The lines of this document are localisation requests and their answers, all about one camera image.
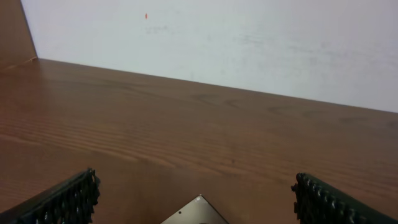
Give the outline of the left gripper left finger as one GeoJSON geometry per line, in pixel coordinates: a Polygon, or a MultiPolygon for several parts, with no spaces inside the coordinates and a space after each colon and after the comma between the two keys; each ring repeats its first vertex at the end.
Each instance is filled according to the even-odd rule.
{"type": "Polygon", "coordinates": [[[89,168],[1,213],[2,224],[92,222],[100,179],[89,168]]]}

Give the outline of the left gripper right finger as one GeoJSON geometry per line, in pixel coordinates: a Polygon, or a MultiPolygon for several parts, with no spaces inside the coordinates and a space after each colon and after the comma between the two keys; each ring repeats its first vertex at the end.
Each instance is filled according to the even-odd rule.
{"type": "Polygon", "coordinates": [[[393,219],[303,172],[291,186],[300,224],[397,224],[393,219]]]}

